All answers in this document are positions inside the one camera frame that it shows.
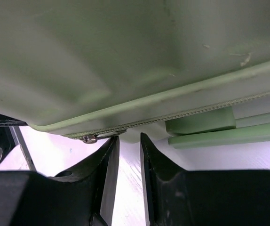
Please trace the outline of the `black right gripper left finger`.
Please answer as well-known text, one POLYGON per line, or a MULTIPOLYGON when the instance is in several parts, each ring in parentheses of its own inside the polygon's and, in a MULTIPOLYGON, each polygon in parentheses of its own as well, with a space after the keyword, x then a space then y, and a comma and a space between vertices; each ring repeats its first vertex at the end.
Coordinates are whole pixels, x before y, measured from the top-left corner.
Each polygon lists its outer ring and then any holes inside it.
POLYGON ((55 177, 0 171, 0 226, 110 226, 118 166, 112 137, 55 177))

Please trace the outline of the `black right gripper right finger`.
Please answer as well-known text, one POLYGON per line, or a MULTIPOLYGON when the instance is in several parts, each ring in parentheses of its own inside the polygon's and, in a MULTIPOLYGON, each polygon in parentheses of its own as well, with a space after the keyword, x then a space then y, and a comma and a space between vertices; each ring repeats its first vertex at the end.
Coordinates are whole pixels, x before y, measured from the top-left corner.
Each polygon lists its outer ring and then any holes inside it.
POLYGON ((140 134, 148 226, 270 226, 270 170, 188 171, 140 134))

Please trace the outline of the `silver zipper pull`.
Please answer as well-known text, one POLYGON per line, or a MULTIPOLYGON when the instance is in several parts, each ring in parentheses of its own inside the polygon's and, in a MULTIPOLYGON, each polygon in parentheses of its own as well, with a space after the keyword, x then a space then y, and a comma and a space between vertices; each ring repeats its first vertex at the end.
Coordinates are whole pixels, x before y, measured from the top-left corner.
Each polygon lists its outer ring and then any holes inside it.
POLYGON ((116 137, 119 136, 123 133, 125 133, 127 130, 119 130, 119 131, 113 131, 113 132, 107 132, 103 134, 91 134, 91 135, 86 135, 81 138, 81 141, 85 144, 95 144, 99 140, 103 139, 109 139, 111 137, 116 137))

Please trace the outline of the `green suitcase blue lining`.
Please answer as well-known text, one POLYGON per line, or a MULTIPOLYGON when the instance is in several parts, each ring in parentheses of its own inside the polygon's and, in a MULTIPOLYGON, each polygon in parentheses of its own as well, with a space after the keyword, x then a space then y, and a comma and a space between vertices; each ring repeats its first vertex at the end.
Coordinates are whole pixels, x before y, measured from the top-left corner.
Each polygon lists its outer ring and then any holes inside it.
POLYGON ((270 123, 270 0, 0 0, 0 114, 81 139, 270 123))

